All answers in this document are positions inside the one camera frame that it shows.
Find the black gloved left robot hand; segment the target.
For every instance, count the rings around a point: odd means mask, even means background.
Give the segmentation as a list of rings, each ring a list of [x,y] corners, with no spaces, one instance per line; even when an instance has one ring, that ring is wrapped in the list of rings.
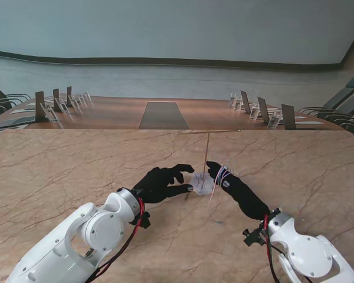
[[[190,184],[184,184],[183,172],[193,173],[189,164],[177,164],[171,168],[155,167],[130,190],[144,203],[159,203],[167,198],[185,194],[193,190]]]

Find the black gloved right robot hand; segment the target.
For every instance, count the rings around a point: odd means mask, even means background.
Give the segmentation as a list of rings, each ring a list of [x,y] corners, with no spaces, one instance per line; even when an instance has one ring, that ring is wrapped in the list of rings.
[[[226,166],[207,161],[208,173],[215,184],[229,194],[239,205],[245,216],[263,220],[270,214],[268,206],[239,177],[233,175]]]

